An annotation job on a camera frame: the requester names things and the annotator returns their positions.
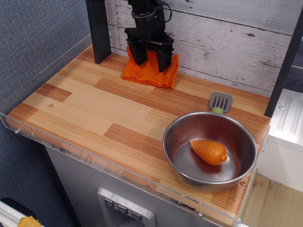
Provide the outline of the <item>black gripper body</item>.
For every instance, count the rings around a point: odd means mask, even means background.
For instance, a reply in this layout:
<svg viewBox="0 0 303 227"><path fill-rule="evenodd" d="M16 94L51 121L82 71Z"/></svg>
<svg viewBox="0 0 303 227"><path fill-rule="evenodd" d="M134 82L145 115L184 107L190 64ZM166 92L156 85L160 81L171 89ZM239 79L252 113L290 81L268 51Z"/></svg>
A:
<svg viewBox="0 0 303 227"><path fill-rule="evenodd" d="M146 50L173 52L173 39L165 33L166 23L163 4L132 4L131 15L135 27L126 28L127 42L142 43Z"/></svg>

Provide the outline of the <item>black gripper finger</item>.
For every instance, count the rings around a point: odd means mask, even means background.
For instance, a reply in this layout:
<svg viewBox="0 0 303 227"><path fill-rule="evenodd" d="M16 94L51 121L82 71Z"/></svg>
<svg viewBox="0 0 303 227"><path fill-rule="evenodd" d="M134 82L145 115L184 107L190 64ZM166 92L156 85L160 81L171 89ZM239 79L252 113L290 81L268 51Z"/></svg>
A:
<svg viewBox="0 0 303 227"><path fill-rule="evenodd" d="M156 56L159 72L164 72L171 64L172 52L158 50Z"/></svg>
<svg viewBox="0 0 303 227"><path fill-rule="evenodd" d="M128 42L131 55L138 66L141 66L147 60L146 49L142 43Z"/></svg>

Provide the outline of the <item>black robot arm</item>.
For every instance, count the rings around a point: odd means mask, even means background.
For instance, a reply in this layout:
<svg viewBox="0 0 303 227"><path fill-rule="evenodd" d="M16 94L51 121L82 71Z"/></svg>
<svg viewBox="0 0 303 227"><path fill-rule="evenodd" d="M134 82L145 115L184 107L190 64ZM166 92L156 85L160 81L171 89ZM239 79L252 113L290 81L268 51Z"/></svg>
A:
<svg viewBox="0 0 303 227"><path fill-rule="evenodd" d="M140 66L147 60L146 51L156 53L159 72L171 64L174 40L165 33L164 5L161 0L129 0L136 27L126 28L127 43L135 63Z"/></svg>

